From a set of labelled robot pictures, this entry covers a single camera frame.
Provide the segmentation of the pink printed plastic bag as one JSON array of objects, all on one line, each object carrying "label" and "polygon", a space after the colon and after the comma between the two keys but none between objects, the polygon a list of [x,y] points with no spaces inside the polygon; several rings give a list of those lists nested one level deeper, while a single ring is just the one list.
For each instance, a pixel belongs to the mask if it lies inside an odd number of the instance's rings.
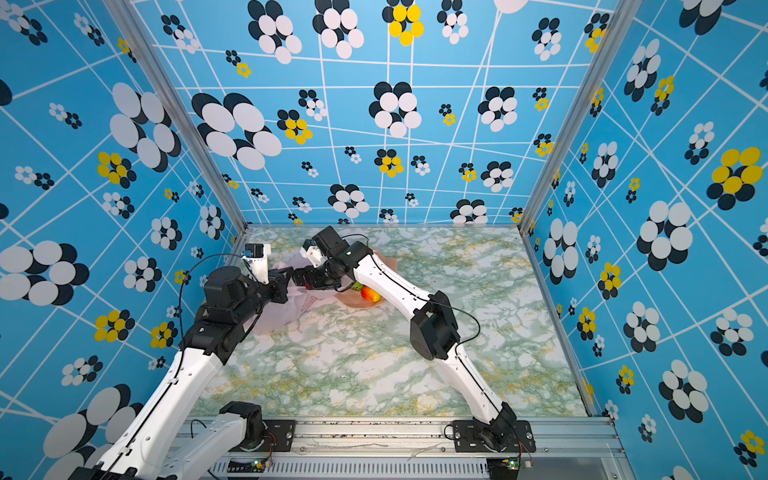
[{"label": "pink printed plastic bag", "polygon": [[[288,263],[278,262],[277,267],[303,267],[309,266],[308,260],[300,257],[298,253],[289,258]],[[288,301],[285,304],[267,303],[266,300],[254,300],[256,313],[261,312],[258,319],[253,318],[252,332],[256,335],[266,334],[278,330],[314,307],[333,303],[336,301],[337,292],[333,290],[306,290],[290,282],[288,288]]]}]

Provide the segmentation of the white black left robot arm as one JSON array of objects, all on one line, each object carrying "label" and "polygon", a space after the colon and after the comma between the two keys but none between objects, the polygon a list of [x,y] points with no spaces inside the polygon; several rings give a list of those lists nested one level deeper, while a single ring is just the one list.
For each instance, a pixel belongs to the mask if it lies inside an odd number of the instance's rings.
[{"label": "white black left robot arm", "polygon": [[200,479],[233,449],[273,450],[260,406],[231,401],[210,426],[171,449],[194,404],[227,363],[270,303],[284,304],[293,270],[270,270],[266,282],[236,266],[216,269],[204,287],[206,301],[187,330],[170,370],[114,446],[73,479]]}]

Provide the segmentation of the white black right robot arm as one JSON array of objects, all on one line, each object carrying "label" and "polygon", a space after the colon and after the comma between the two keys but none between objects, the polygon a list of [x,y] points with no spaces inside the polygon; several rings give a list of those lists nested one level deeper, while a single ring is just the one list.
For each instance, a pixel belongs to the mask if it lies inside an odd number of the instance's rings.
[{"label": "white black right robot arm", "polygon": [[308,290],[340,291],[347,277],[372,288],[409,321],[410,344],[433,364],[438,375],[457,390],[469,406],[475,437],[491,451],[521,443],[512,407],[490,387],[469,358],[455,318],[457,309],[442,291],[430,293],[387,266],[363,242],[350,243],[332,227],[304,241],[300,253],[310,262],[294,275]]}]

